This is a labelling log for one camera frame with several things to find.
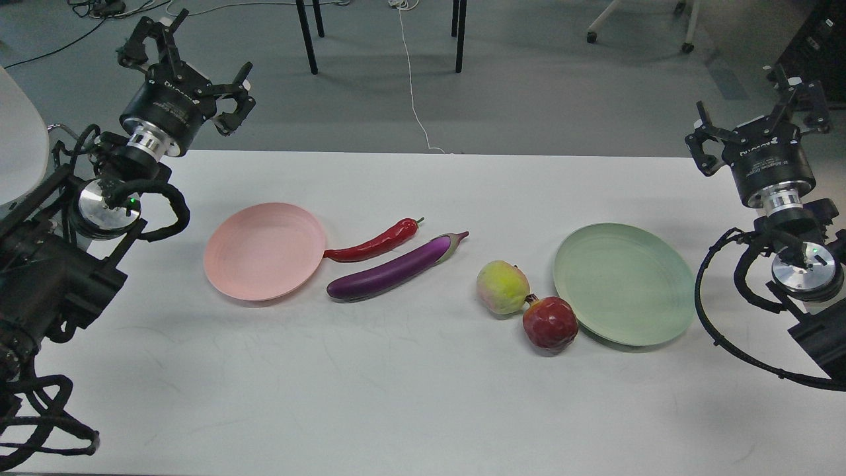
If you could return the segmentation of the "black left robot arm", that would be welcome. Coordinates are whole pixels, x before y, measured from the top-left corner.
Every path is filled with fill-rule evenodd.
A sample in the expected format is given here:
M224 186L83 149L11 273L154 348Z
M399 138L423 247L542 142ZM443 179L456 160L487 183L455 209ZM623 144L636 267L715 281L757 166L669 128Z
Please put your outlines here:
M27 427L21 442L3 441L2 470L36 453L93 455L96 430L67 412L73 382L39 376L42 343L70 341L108 307L127 280L118 269L136 241L180 234L190 222L182 192L161 160L188 153L212 122L229 136L256 102L245 63L229 83L212 83L181 58L174 34L190 13L142 17L118 49L118 63L144 82L119 118L123 134L91 124L67 156L2 219L2 431Z

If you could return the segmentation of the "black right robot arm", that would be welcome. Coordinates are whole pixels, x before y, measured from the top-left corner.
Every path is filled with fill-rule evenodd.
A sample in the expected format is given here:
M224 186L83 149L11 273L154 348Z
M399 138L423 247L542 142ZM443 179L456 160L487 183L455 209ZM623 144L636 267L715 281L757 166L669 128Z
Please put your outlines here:
M844 231L828 241L827 229L838 215L824 198L803 202L816 178L802 147L810 134L830 130L829 108L821 82L789 76L779 64L768 69L779 94L773 110L731 130L715 126L703 102L700 118L685 137L696 168L710 177L730 169L740 202L761 211L753 229L729 229L709 248L694 283L696 315L715 346L735 358L798 385L844 391ZM723 247L746 247L732 274L734 287L750 305L796 319L789 329L795 343L823 371L807 376L776 368L731 343L707 317L701 284Z

